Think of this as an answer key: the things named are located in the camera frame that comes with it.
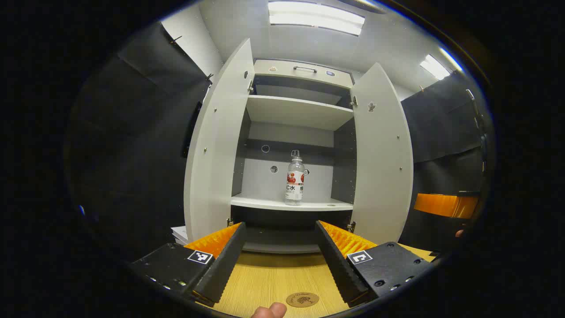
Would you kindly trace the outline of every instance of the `cabinet shelf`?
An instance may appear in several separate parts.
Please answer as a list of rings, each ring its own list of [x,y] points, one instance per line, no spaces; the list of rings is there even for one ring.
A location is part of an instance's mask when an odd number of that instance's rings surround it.
[[[232,196],[231,205],[239,207],[288,210],[288,211],[343,211],[353,210],[353,205],[342,201],[327,199],[324,202],[302,202],[301,205],[286,205],[282,200],[263,200],[244,197],[241,194]]]
[[[250,95],[252,122],[287,124],[335,131],[353,118],[351,109],[296,98]]]
[[[260,253],[318,253],[314,231],[247,227],[243,250]]]

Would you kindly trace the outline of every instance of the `cabinet handle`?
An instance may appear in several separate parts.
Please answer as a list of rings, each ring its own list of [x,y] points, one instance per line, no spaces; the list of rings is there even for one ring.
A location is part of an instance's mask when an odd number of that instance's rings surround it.
[[[296,70],[297,68],[305,68],[305,69],[307,69],[307,70],[313,70],[314,73],[317,73],[317,72],[318,72],[318,70],[316,70],[316,69],[314,69],[314,68],[309,68],[309,67],[302,67],[302,66],[295,66],[295,67],[294,67],[295,70]]]

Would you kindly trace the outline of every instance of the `paper stack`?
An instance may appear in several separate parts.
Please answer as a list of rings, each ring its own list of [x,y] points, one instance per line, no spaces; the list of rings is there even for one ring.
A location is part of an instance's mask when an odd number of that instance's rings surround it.
[[[172,227],[171,230],[173,230],[175,242],[181,245],[187,245],[189,243],[188,236],[186,235],[186,226]]]

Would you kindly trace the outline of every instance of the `wooden table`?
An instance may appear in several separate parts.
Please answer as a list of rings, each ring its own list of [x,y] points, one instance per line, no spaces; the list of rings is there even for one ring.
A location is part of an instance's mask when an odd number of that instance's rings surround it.
[[[429,256],[429,251],[404,247],[426,261],[434,259]],[[301,291],[320,296],[320,301],[305,308],[286,303],[286,297]],[[273,302],[286,305],[288,310],[285,318],[323,317],[348,309],[322,254],[250,252],[241,253],[224,294],[213,309],[234,316],[250,317],[257,307],[269,307]]]

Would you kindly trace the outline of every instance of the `orange object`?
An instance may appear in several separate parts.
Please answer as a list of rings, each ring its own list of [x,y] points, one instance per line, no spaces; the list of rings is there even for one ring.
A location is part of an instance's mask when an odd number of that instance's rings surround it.
[[[235,233],[237,228],[240,227],[240,224],[241,223],[237,223],[232,226],[228,226],[225,229],[221,229],[201,239],[195,240],[184,247],[190,248],[191,250],[199,250],[201,252],[210,253],[215,258],[218,258],[229,239],[232,238],[233,233]]]
[[[441,194],[418,194],[414,209],[445,217],[471,218],[479,198]]]
[[[364,251],[377,246],[377,244],[374,244],[370,240],[366,240],[349,231],[340,229],[337,226],[322,221],[320,221],[320,223],[332,238],[332,241],[336,244],[344,258],[347,257],[347,254]]]

